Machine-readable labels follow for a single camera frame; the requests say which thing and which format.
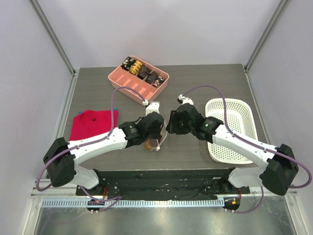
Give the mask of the dark red fake fruit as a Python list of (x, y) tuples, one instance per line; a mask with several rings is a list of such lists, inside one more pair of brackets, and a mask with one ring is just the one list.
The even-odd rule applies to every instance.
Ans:
[(156, 148), (159, 146), (159, 139), (149, 139), (149, 143)]

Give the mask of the clear zip top bag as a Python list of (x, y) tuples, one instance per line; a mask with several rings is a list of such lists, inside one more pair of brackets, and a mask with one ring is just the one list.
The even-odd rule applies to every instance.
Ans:
[(161, 145), (167, 138), (168, 132), (166, 131), (166, 121), (164, 121), (164, 124), (161, 128), (161, 138), (159, 139), (148, 139), (144, 143), (144, 149), (147, 151), (159, 151), (161, 148)]

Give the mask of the brown orange fake fruit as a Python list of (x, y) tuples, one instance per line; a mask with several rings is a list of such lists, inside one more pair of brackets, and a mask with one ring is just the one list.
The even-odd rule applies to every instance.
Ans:
[(144, 143), (144, 149), (147, 151), (153, 151), (154, 147), (149, 142), (145, 142)]

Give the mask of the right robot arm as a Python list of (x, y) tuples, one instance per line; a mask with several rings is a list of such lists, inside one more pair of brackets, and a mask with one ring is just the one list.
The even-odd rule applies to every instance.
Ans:
[(191, 133), (199, 140), (232, 150), (257, 165), (233, 169), (221, 180), (221, 188), (226, 193), (233, 193), (241, 187), (264, 187), (283, 196), (299, 171), (288, 145), (276, 147), (230, 131), (221, 120), (204, 118), (194, 105), (188, 103), (171, 111), (166, 131), (177, 135)]

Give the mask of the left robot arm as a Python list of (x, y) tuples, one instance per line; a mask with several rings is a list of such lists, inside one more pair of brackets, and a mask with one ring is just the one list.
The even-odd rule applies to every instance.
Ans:
[(147, 139), (159, 139), (164, 119), (157, 112), (141, 117), (139, 122), (125, 122), (112, 131), (78, 141), (54, 141), (44, 164), (51, 186), (61, 187), (68, 183), (84, 187), (93, 195), (100, 195), (104, 183), (95, 169), (81, 167), (81, 163), (98, 155), (141, 145)]

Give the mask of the pink divided tray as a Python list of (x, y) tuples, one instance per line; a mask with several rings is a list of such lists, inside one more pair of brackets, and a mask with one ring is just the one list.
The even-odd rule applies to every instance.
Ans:
[(114, 88), (119, 88), (122, 86), (130, 87), (139, 92), (146, 100), (149, 101), (149, 103), (155, 101), (155, 99), (167, 87), (169, 74), (158, 69), (155, 66), (150, 65), (149, 63), (139, 59), (136, 56), (131, 57), (137, 61), (142, 62), (143, 65), (147, 66), (152, 71), (155, 71), (158, 75), (164, 78), (165, 81), (158, 88), (155, 88), (152, 85), (148, 84), (146, 81), (137, 77), (136, 75), (132, 75), (128, 71), (122, 69), (121, 65), (108, 75), (108, 79), (110, 80)]

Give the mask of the black spotted sock roll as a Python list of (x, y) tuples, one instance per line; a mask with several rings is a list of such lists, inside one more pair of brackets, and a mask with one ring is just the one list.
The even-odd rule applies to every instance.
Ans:
[(152, 83), (152, 86), (158, 89), (164, 83), (164, 81), (165, 79), (162, 76), (158, 76)]

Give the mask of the dark brown sock roll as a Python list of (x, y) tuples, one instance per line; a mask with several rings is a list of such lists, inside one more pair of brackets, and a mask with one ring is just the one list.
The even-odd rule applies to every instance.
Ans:
[(150, 72), (151, 70), (147, 66), (143, 65), (138, 72), (137, 77), (143, 80)]

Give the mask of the yellow black sock roll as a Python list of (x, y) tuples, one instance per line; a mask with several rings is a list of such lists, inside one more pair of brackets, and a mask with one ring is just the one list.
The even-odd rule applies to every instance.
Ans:
[(140, 72), (141, 68), (142, 68), (143, 64), (140, 61), (135, 61), (130, 69), (129, 69), (129, 73), (131, 73), (132, 75), (136, 75)]

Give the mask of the red folded cloth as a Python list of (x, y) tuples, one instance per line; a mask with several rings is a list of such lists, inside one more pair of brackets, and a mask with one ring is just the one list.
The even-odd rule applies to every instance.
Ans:
[(86, 110), (75, 116), (72, 122), (69, 141), (83, 140), (111, 130), (110, 110)]

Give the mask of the black floral sock roll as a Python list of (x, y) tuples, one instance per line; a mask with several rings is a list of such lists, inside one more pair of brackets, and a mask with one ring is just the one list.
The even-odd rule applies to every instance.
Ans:
[(129, 71), (131, 66), (136, 62), (136, 60), (130, 56), (128, 56), (123, 63), (121, 64), (121, 68), (125, 71)]

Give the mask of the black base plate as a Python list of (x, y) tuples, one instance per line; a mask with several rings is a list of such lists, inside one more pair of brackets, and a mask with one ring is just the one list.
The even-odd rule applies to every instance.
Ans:
[(204, 200), (219, 195), (249, 194), (249, 187), (236, 188), (227, 180), (232, 170), (98, 171), (100, 185), (87, 192), (92, 196), (146, 201)]

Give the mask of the right aluminium frame post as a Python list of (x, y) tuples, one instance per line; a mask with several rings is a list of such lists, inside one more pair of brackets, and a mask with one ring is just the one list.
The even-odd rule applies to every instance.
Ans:
[(272, 16), (270, 17), (269, 22), (267, 23), (260, 39), (258, 40), (250, 58), (247, 61), (247, 64), (244, 66), (244, 70), (246, 73), (252, 68), (256, 58), (258, 57), (259, 53), (261, 52), (263, 46), (269, 39), (271, 33), (273, 32), (274, 28), (278, 24), (280, 18), (282, 17), (283, 13), (285, 12), (287, 6), (289, 5), (290, 0), (280, 0), (278, 5), (275, 8)]

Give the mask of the aluminium frame post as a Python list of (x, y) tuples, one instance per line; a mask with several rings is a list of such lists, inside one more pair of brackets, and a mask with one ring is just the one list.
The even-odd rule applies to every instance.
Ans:
[(36, 13), (37, 17), (39, 18), (42, 26), (44, 27), (47, 35), (49, 36), (50, 40), (54, 44), (57, 52), (59, 53), (62, 61), (64, 62), (67, 70), (71, 74), (71, 76), (75, 76), (76, 69), (73, 67), (72, 63), (70, 62), (66, 52), (64, 51), (57, 35), (55, 34), (53, 27), (51, 26), (47, 16), (45, 15), (40, 3), (37, 0), (29, 0), (30, 5), (32, 6), (34, 12)]
[(278, 5), (275, 8), (272, 16), (270, 17), (269, 22), (267, 23), (260, 39), (258, 40), (250, 58), (247, 61), (247, 64), (244, 66), (244, 70), (246, 73), (252, 68), (256, 58), (258, 57), (259, 53), (261, 52), (263, 46), (269, 39), (271, 33), (273, 32), (274, 28), (278, 24), (280, 18), (282, 17), (283, 13), (285, 12), (287, 6), (289, 5), (290, 0), (280, 0)]

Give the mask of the left aluminium frame post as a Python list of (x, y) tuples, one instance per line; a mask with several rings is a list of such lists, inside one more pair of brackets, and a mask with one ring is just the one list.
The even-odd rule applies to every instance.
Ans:
[(73, 67), (72, 63), (70, 62), (66, 52), (64, 51), (57, 35), (55, 34), (53, 27), (51, 26), (47, 16), (45, 15), (40, 3), (37, 0), (29, 0), (30, 5), (32, 6), (34, 12), (36, 13), (37, 17), (39, 18), (42, 26), (44, 27), (47, 35), (49, 36), (50, 40), (54, 44), (57, 52), (59, 53), (62, 61), (64, 62), (67, 70), (71, 74), (71, 76), (75, 76), (76, 69)]

